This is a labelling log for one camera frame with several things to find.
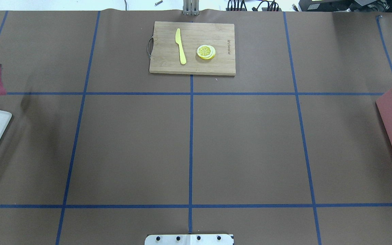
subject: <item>lemon half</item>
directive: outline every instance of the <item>lemon half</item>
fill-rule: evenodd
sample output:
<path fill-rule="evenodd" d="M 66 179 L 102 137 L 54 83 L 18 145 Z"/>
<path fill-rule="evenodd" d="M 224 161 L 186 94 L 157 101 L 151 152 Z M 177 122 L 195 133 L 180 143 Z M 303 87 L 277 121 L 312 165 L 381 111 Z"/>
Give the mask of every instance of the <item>lemon half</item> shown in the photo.
<path fill-rule="evenodd" d="M 216 55 L 216 49 L 211 45 L 201 45 L 197 48 L 197 55 L 204 60 L 210 60 Z"/>

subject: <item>cutting board handle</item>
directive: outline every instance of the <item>cutting board handle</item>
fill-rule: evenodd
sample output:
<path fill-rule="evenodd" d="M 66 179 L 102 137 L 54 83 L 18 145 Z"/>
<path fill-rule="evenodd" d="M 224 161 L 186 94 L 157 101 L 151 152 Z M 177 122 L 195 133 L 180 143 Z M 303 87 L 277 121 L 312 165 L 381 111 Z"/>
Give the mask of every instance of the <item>cutting board handle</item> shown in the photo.
<path fill-rule="evenodd" d="M 151 59 L 151 54 L 152 54 L 152 50 L 149 53 L 149 44 L 151 43 L 151 40 L 152 40 L 152 50 L 154 50 L 154 35 L 152 35 L 152 37 L 148 40 L 148 47 L 146 48 L 146 52 L 148 52 L 149 59 Z"/>

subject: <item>wooden cutting board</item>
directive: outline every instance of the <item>wooden cutting board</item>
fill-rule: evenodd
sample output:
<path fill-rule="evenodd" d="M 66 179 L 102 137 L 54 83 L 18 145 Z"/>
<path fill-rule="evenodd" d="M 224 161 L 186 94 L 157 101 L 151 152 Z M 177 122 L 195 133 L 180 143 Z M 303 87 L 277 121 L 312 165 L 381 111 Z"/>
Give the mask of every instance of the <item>wooden cutting board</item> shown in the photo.
<path fill-rule="evenodd" d="M 179 62 L 175 42 L 178 28 L 187 59 L 185 65 Z M 153 39 L 151 73 L 235 76 L 234 24 L 156 21 Z M 211 60 L 201 59 L 196 54 L 201 45 L 213 46 L 216 56 Z"/>

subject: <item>yellow knife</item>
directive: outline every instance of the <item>yellow knife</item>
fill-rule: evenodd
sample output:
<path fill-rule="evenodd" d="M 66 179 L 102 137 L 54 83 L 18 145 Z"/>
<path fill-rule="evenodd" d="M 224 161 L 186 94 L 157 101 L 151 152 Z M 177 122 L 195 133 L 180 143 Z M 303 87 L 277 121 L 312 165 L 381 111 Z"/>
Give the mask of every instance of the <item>yellow knife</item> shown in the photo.
<path fill-rule="evenodd" d="M 184 49 L 182 48 L 181 29 L 179 28 L 176 29 L 175 42 L 179 46 L 179 62 L 181 62 L 182 65 L 185 65 L 187 63 L 187 59 L 185 58 Z"/>

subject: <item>knife handle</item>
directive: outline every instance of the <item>knife handle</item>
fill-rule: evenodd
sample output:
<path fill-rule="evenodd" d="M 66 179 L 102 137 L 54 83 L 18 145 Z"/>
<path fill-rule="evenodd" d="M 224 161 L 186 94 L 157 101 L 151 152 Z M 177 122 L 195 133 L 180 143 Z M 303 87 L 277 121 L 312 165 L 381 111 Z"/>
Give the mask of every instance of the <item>knife handle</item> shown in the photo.
<path fill-rule="evenodd" d="M 178 44 L 178 46 L 179 46 L 179 62 L 181 62 L 182 65 L 185 65 L 187 63 L 187 59 L 185 58 L 184 49 L 182 48 L 182 44 Z"/>

